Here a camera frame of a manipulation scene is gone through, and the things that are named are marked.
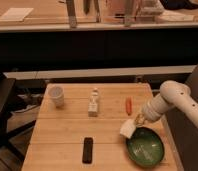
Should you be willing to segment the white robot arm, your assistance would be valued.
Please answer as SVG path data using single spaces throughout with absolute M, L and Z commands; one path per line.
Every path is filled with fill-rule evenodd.
M 135 123 L 154 123 L 172 108 L 182 111 L 198 128 L 198 103 L 191 97 L 190 87 L 172 80 L 162 83 L 159 94 L 142 106 Z

